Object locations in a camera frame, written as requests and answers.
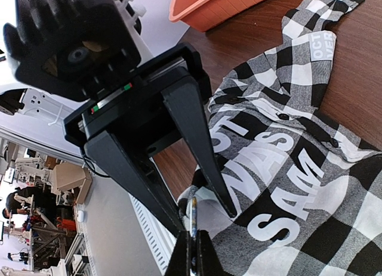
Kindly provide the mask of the black white checkered shirt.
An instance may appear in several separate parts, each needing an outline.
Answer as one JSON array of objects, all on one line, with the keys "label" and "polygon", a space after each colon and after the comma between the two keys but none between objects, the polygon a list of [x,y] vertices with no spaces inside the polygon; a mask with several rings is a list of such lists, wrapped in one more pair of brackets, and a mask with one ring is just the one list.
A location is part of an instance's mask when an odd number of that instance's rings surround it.
[{"label": "black white checkered shirt", "polygon": [[326,26],[362,2],[303,0],[282,44],[213,94],[213,149],[238,214],[200,169],[192,185],[224,275],[381,274],[381,151],[319,111],[337,38]]}]

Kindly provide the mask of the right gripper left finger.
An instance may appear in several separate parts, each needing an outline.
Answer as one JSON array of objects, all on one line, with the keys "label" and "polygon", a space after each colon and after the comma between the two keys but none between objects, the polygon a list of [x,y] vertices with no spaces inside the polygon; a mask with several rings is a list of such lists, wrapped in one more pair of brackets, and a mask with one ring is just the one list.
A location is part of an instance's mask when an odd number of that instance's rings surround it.
[{"label": "right gripper left finger", "polygon": [[165,276],[190,276],[192,238],[188,231],[180,231]]}]

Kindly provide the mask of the round gold brooch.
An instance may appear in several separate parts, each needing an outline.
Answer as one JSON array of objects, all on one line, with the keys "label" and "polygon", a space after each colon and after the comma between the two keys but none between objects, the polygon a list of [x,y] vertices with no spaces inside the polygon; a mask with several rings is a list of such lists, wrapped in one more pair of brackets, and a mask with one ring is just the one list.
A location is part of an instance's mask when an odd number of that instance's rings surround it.
[{"label": "round gold brooch", "polygon": [[198,208],[197,208],[197,199],[193,197],[191,201],[189,201],[189,234],[193,240],[196,240],[198,233]]}]

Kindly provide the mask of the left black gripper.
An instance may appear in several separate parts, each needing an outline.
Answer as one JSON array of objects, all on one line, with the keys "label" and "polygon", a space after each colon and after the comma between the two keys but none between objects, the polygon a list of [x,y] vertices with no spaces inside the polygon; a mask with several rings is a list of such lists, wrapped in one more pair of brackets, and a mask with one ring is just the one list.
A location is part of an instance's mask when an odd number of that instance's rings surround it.
[{"label": "left black gripper", "polygon": [[212,148],[203,104],[211,95],[201,56],[178,44],[138,65],[127,50],[94,57],[77,47],[63,59],[63,89],[84,105],[64,120],[64,136],[171,233],[184,230],[172,194],[150,157],[185,140],[226,213],[237,215]]}]

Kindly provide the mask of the white round brooch backing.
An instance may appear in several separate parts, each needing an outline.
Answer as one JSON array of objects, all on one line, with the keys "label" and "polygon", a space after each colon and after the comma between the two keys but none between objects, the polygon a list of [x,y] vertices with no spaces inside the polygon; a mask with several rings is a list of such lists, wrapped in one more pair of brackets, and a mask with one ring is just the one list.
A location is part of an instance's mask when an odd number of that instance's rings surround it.
[{"label": "white round brooch backing", "polygon": [[198,189],[198,187],[191,185],[178,197],[178,214],[183,224],[186,223],[186,220],[189,220],[189,203],[192,201],[192,198],[194,198]]}]

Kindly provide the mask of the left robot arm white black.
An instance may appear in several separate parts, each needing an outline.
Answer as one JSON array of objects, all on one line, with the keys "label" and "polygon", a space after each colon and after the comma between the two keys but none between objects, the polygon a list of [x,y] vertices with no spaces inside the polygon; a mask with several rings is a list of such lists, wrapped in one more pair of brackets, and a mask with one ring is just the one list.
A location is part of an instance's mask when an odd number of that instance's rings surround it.
[{"label": "left robot arm white black", "polygon": [[64,120],[65,139],[172,234],[183,225],[151,157],[179,139],[236,216],[204,112],[212,92],[201,56],[182,43],[145,59],[133,29],[127,0],[16,0],[3,34],[19,82],[82,103]]}]

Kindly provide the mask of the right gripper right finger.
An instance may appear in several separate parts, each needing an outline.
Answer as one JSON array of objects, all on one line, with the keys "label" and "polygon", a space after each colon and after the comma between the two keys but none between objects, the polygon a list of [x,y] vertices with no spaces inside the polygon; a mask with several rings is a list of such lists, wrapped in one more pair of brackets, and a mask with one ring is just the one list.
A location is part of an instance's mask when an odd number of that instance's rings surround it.
[{"label": "right gripper right finger", "polygon": [[196,235],[196,275],[224,275],[209,233],[205,230],[197,231]]}]

